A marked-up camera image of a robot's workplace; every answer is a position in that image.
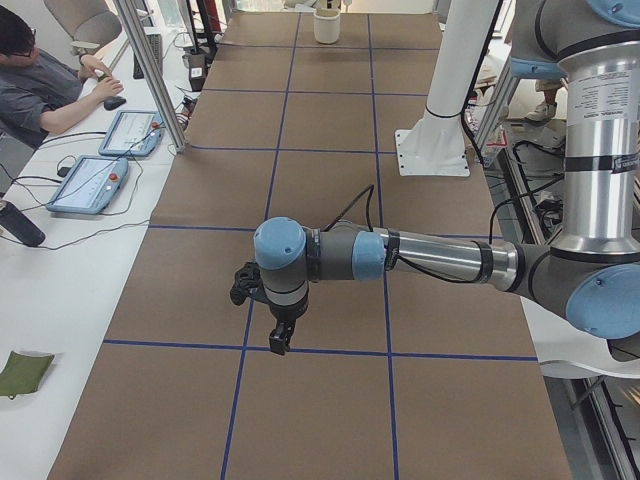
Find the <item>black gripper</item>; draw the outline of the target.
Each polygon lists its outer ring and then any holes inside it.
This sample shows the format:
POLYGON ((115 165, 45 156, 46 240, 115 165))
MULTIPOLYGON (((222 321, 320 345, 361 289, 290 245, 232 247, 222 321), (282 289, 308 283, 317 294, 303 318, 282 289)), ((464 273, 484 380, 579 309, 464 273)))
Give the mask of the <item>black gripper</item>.
POLYGON ((306 313, 307 308, 307 299, 291 305, 269 304, 270 312, 276 319, 276 327, 269 334, 269 348, 272 353, 285 355, 290 351, 290 341, 296 321, 306 313))

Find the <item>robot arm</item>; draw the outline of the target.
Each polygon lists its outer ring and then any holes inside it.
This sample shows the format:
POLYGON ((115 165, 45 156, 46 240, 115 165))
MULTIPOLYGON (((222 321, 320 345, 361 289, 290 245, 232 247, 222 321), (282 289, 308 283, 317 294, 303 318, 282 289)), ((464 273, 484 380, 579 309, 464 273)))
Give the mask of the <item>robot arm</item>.
POLYGON ((563 220, 548 246, 458 241, 335 220, 309 229, 277 217, 254 235, 255 259, 230 296, 253 298, 276 320, 272 352, 284 354, 309 286, 374 280, 412 269, 450 283, 489 283, 527 298, 604 339, 639 331, 639 244, 632 192, 639 166, 639 5, 635 1, 522 1, 512 66, 568 80, 563 220))

